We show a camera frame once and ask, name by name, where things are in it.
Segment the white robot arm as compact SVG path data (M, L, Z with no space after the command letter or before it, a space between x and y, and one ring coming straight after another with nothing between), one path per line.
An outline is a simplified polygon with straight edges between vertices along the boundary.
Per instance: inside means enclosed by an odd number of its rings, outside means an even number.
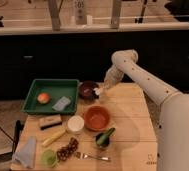
M116 51L104 83L110 89L128 75L160 107L157 171L189 171L189 94L139 67L135 50Z

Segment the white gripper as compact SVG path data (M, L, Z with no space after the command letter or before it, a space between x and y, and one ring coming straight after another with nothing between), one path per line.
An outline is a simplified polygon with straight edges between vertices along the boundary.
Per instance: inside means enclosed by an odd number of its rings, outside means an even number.
M106 72L104 78L104 88L110 89L122 81L124 73L116 66L112 65Z

